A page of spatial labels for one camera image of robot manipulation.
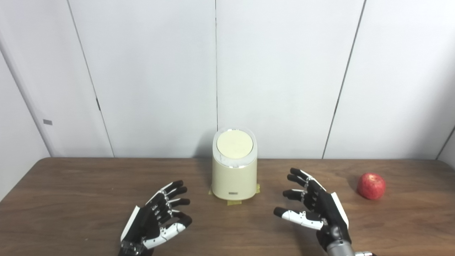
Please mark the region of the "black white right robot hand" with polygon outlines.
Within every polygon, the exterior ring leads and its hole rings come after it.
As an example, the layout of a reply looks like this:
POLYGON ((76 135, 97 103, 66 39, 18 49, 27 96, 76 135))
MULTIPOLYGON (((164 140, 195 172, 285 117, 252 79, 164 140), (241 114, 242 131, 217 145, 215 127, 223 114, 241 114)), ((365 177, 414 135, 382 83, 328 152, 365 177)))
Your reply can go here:
POLYGON ((303 189, 283 191, 283 196, 301 202, 307 210, 276 207, 273 213, 284 220, 315 230, 317 241, 328 256, 354 256, 348 233, 348 217, 337 194, 329 193, 310 174, 294 167, 290 169, 287 179, 303 189))

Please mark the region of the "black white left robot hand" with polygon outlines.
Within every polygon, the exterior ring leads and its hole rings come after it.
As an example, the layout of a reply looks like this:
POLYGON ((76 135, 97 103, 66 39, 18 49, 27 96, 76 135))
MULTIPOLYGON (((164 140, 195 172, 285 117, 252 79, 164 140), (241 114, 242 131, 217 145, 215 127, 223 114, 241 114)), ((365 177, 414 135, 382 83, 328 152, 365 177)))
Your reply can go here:
POLYGON ((119 256, 152 256, 156 247, 168 242, 192 224, 192 218, 177 210, 190 199, 175 197, 187 192, 182 180, 159 189, 142 207, 135 206, 120 237, 119 256))

